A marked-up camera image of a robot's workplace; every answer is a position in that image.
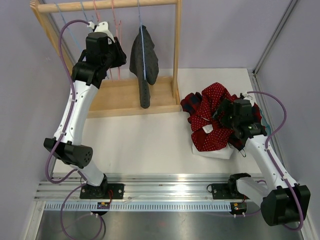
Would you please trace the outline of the red dotted skirt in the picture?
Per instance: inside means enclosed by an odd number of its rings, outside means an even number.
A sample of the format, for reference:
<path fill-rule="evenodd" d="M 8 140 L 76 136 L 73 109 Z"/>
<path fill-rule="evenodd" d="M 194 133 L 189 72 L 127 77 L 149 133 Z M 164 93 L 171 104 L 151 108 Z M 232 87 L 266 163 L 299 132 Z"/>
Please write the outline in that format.
<path fill-rule="evenodd" d="M 201 96 L 201 103 L 190 119 L 191 140 L 199 152 L 221 150 L 227 146 L 234 131 L 224 127 L 213 115 L 224 99 L 233 102 L 238 97 L 231 95 L 219 82 L 205 88 Z"/>

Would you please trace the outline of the red plaid skirt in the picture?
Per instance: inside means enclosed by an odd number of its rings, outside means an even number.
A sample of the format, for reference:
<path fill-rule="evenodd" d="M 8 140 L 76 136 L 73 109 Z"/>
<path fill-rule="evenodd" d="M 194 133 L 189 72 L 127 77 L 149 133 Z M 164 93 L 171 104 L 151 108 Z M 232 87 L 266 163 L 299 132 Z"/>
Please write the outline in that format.
<path fill-rule="evenodd" d="M 200 152 L 218 151 L 231 144 L 241 151 L 245 145 L 230 129 L 222 127 L 215 120 L 207 121 L 196 116 L 201 103 L 202 95 L 199 92 L 188 94 L 180 103 L 182 110 L 189 113 L 187 121 L 191 126 L 191 140 L 195 148 Z"/>

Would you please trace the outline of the white skirt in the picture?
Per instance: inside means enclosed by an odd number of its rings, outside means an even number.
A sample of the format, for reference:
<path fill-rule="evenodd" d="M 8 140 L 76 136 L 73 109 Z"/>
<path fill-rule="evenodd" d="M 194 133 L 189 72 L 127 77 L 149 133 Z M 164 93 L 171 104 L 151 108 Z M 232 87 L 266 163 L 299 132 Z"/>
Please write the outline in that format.
<path fill-rule="evenodd" d="M 194 155 L 228 160 L 234 152 L 229 144 L 230 131 L 224 128 L 214 129 L 205 125 L 191 134 L 192 153 Z"/>

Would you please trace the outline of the pink wire hanger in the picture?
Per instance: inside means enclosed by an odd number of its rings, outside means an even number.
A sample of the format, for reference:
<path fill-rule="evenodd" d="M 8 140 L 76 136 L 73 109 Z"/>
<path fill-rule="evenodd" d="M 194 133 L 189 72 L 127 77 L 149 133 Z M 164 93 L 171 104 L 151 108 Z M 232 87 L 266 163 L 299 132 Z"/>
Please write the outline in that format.
<path fill-rule="evenodd" d="M 115 12 L 115 1 L 111 0 L 111 9 L 112 9 L 112 15 L 113 15 L 113 21 L 115 26 L 115 35 L 119 41 L 119 43 L 122 43 L 122 21 L 117 21 L 116 12 Z"/>
<path fill-rule="evenodd" d="M 100 23 L 101 22 L 101 15 L 100 15 L 100 12 L 99 12 L 99 10 L 97 8 L 96 1 L 92 0 L 92 2 L 93 2 L 94 12 L 95 12 L 95 15 L 96 15 L 96 18 L 97 18 L 97 22 Z"/>

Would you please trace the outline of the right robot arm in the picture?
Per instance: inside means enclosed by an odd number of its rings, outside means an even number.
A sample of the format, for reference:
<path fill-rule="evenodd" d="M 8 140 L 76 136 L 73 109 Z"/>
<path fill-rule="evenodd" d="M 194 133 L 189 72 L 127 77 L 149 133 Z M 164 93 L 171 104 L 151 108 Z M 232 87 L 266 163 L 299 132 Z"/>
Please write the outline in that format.
<path fill-rule="evenodd" d="M 259 208 L 269 226 L 298 222 L 303 224 L 311 198 L 306 185 L 290 176 L 269 144 L 263 125 L 256 122 L 247 99 L 224 99 L 212 118 L 233 130 L 245 150 L 256 161 L 265 181 L 257 183 L 247 173 L 230 176 L 227 193 L 232 198 L 248 197 Z"/>

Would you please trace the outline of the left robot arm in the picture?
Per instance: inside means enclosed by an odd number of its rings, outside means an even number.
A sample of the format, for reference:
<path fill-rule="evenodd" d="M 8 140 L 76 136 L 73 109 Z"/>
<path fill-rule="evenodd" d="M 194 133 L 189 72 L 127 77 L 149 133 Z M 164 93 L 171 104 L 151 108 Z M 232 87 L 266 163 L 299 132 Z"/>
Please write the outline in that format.
<path fill-rule="evenodd" d="M 118 39 L 109 33 L 89 33 L 85 46 L 72 68 L 70 95 L 61 126 L 52 138 L 44 140 L 43 146 L 56 159 L 79 172 L 85 181 L 81 199 L 102 199 L 110 192 L 108 179 L 93 162 L 93 149 L 82 144 L 83 129 L 107 71 L 124 65 L 126 55 Z"/>

